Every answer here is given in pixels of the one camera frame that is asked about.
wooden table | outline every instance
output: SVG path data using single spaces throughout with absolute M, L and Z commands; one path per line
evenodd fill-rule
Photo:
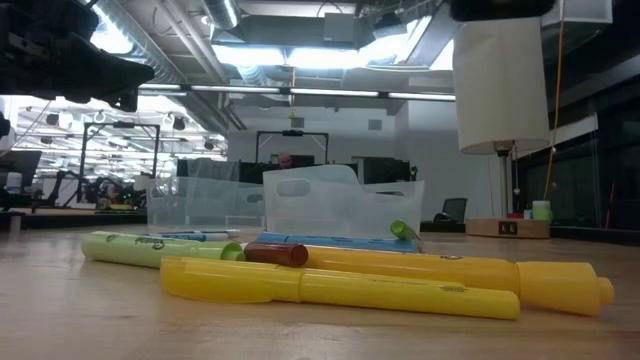
M 615 305 L 599 318 L 526 309 L 516 322 L 185 300 L 162 291 L 158 270 L 85 262 L 80 243 L 91 230 L 30 231 L 19 239 L 0 233 L 0 359 L 640 357 L 640 248 L 423 234 L 424 248 L 433 254 L 589 261 L 616 287 Z

man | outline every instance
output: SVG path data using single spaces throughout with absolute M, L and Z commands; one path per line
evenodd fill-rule
M 293 159 L 288 152 L 281 152 L 278 154 L 278 166 L 280 170 L 291 169 L 293 167 Z

white wall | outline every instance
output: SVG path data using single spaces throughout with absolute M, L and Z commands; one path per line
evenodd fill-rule
M 290 109 L 238 108 L 239 117 L 250 130 L 229 134 L 228 160 L 255 161 L 256 131 L 281 131 L 291 129 Z M 372 109 L 296 109 L 298 117 L 305 118 L 304 131 L 329 133 L 329 162 L 351 163 L 351 158 L 375 156 L 394 157 L 394 118 L 384 110 Z M 369 131 L 369 119 L 382 120 L 381 131 Z M 269 138 L 265 134 L 260 143 Z M 324 137 L 316 136 L 324 145 Z M 260 148 L 259 162 L 268 162 L 272 154 L 289 152 L 294 155 L 313 155 L 317 164 L 324 162 L 324 150 L 308 136 L 302 138 L 274 135 Z
M 467 217 L 500 216 L 498 158 L 460 152 L 455 103 L 414 101 L 405 107 L 406 151 L 418 167 L 418 180 L 425 181 L 422 219 L 432 220 L 445 199 L 456 197 L 468 198 Z

clear plastic bin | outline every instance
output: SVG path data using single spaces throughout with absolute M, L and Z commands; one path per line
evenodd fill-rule
M 262 185 L 173 177 L 155 180 L 147 191 L 149 227 L 207 230 L 264 227 Z
M 402 220 L 419 231 L 424 182 L 361 185 L 347 166 L 264 173 L 267 231 L 289 235 L 393 238 Z

white lamp shade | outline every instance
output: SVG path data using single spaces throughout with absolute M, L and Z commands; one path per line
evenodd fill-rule
M 519 151 L 549 143 L 540 19 L 481 21 L 454 39 L 460 151 L 493 154 L 495 142 Z

